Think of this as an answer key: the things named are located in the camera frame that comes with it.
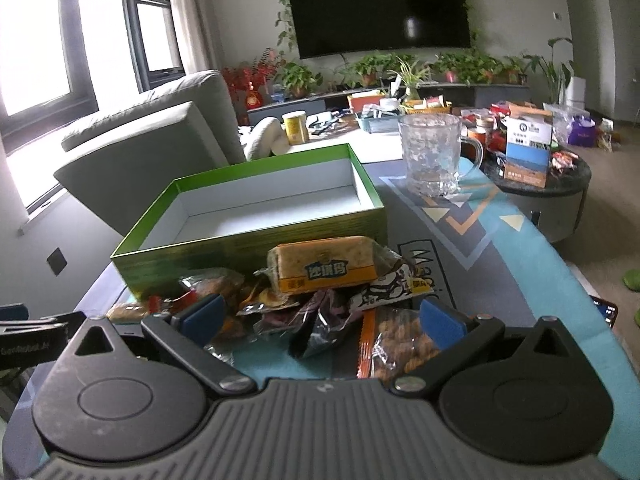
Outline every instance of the carpet floor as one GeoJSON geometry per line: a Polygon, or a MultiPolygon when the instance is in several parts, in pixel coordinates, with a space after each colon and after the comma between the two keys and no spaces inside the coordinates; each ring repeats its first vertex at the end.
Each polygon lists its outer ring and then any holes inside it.
{"type": "Polygon", "coordinates": [[[575,149],[591,167],[593,179],[580,227],[555,247],[601,298],[619,307],[614,330],[640,363],[640,328],[634,322],[640,293],[631,292],[622,282],[629,269],[640,269],[640,128],[617,130],[623,142],[613,153],[575,149]]]}

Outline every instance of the blue table mat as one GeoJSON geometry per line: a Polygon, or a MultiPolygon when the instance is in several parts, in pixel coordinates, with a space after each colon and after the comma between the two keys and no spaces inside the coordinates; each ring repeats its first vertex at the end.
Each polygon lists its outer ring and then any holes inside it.
{"type": "MultiPolygon", "coordinates": [[[[523,215],[480,171],[462,181],[459,197],[422,203],[404,188],[401,161],[367,164],[366,168],[389,211],[390,245],[433,266],[434,294],[441,300],[467,314],[494,314],[508,326],[530,326],[546,315],[564,322],[614,402],[614,420],[599,458],[620,478],[640,478],[640,383],[587,293],[540,232],[528,219],[519,219],[523,215]],[[409,211],[394,218],[402,204],[409,211]],[[490,286],[482,288],[483,282],[490,286]]],[[[461,170],[468,168],[470,164],[463,160],[461,170]]],[[[233,352],[234,366],[258,384],[269,377],[332,375],[331,354],[296,361],[287,354],[287,345],[286,337],[250,343],[233,352]]],[[[50,365],[38,368],[34,384],[20,400],[21,410],[30,410],[31,399],[49,369],[50,365]]],[[[24,450],[25,456],[37,453],[31,469],[28,464],[21,468],[33,470],[42,459],[42,446],[34,431],[20,437],[11,451],[24,450]]]]}

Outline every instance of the round side table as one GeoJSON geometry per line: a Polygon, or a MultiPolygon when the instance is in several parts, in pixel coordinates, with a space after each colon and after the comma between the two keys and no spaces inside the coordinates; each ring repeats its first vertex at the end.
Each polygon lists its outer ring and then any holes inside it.
{"type": "Polygon", "coordinates": [[[571,173],[550,172],[544,189],[501,177],[493,157],[487,158],[481,169],[532,220],[549,243],[555,243],[574,234],[587,198],[591,168],[581,158],[575,165],[571,173]]]}

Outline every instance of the purple bag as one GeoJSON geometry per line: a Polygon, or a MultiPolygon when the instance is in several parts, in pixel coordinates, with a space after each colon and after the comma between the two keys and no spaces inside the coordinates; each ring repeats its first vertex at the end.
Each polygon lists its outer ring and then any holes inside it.
{"type": "Polygon", "coordinates": [[[592,148],[598,140],[596,123],[584,116],[575,116],[571,123],[569,133],[569,144],[572,146],[583,146],[592,148]]]}

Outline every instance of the hanging ivy plant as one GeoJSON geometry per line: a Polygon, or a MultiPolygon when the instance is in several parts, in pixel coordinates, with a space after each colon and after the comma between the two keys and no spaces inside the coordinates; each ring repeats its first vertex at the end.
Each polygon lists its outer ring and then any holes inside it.
{"type": "Polygon", "coordinates": [[[293,26],[291,1],[280,0],[280,5],[282,6],[282,10],[278,12],[275,26],[284,27],[284,30],[282,30],[278,35],[278,46],[286,42],[289,47],[289,51],[291,52],[293,47],[298,44],[298,40],[296,39],[296,29],[293,26]]]}

